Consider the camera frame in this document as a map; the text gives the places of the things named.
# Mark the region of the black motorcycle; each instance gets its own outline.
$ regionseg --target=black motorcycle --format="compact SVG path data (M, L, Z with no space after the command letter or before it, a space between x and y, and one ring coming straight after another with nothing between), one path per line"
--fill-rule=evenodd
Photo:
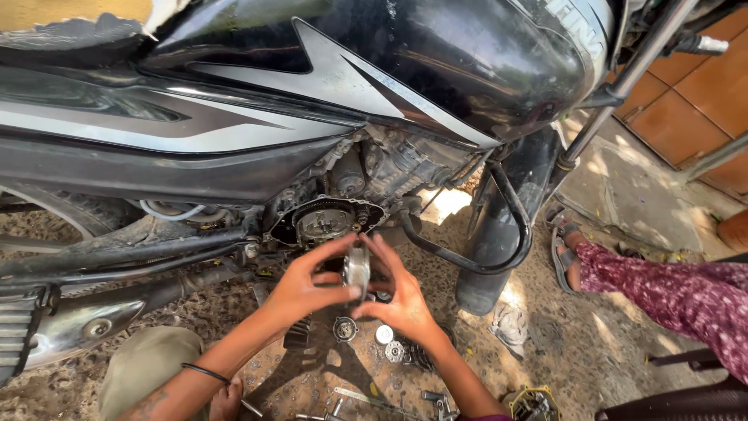
M743 4L161 1L145 23L3 32L0 213L48 210L83 241L0 237L37 253L0 263L0 383L349 231L459 266L458 304L488 313L539 208L649 64L721 54L697 33ZM578 108L595 110L566 147L554 122ZM417 194L484 164L467 254L421 237ZM222 264L86 294L204 261Z

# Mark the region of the dirt ground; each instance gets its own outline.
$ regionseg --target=dirt ground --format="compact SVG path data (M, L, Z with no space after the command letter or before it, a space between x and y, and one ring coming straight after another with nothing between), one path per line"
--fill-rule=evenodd
M439 208L439 201L435 203L434 222L424 222L422 235L461 252L470 211L456 204L469 201L469 197L452 193L456 196L444 198L444 209ZM36 212L18 217L25 221L49 215ZM612 247L624 239L637 245L620 232L593 226L578 215L576 219L584 234L594 241ZM16 229L11 228L13 220L0 222L0 231ZM525 345L523 361L517 361L489 333L492 315L478 318L457 310L453 291L458 270L454 266L411 244L398 248L406 267L421 281L433 315L453 328L460 354L493 394L501 396L524 384L546 384L565 419L590 420L600 408L725 377L724 371L696 374L683 365L647 366L647 354L671 354L704 345L654 324L621 294L562 293L548 252L550 235L541 223L536 223L533 235L532 251L513 273L501 300L525 310L534 331L552 327L559 337L552 342L533 338ZM652 260L664 257L651 247L647 247L647 254ZM688 261L702 258L682 257ZM210 345L256 308L251 283L233 280L195 293L150 313L95 349L13 379L0 390L0 419L97 420L96 394L108 361L129 335L149 326L181 326L195 331L204 344ZM433 417L432 405L419 399L419 394L423 390L445 390L441 379L414 366L389 363L384 347L374 340L379 321L359 323L361 331L352 342L337 343L332 324L336 316L346 314L344 308L313 314L311 348L303 353L286 351L280 342L261 351L241 370L245 398L263 409L263 419L288 420L295 413L319 416L330 411L337 399L335 387L394 405L399 404L404 391L408 409ZM340 416L346 420L395 418L390 411L351 398L345 399ZM251 419L249 414L242 417Z

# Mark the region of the hand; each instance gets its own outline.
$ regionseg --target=hand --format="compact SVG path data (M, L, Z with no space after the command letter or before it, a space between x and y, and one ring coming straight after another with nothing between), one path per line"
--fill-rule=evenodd
M390 278L391 283L377 282L369 285L375 291L385 291L392 295L389 304L367 301L354 309L353 318L371 316L390 325L405 337L426 347L426 342L442 333L423 300L418 279L411 275L402 264L397 252L387 244L380 234L374 234L374 239L365 234L359 236L379 261L373 261L375 267L383 275Z
M318 264L344 254L354 241L356 235L349 233L294 260L260 309L271 312L281 327L288 328L315 310L359 298L361 287L356 285L317 287L322 284L342 285L343 280L336 272L312 275Z

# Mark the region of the fuel tank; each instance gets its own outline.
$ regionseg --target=fuel tank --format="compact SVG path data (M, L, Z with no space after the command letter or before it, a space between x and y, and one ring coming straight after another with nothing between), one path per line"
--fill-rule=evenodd
M582 100L614 26L606 0L213 0L137 65L490 148Z

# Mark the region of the silver graphic decal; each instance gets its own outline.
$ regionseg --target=silver graphic decal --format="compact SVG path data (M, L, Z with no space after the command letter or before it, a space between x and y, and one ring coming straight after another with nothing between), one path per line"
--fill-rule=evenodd
M330 40L303 20L295 18L294 24L312 64L310 73L283 73L252 67L204 63L193 64L190 68L253 85L304 95L374 115L405 119L402 112L351 67L353 65L463 139L481 148L493 148L499 145L496 139L445 112L356 54Z
M351 127L217 103L195 97L143 91L136 95L181 112L181 121L153 121L96 112L0 102L0 124L109 144L182 154L240 151L262 146L341 136Z

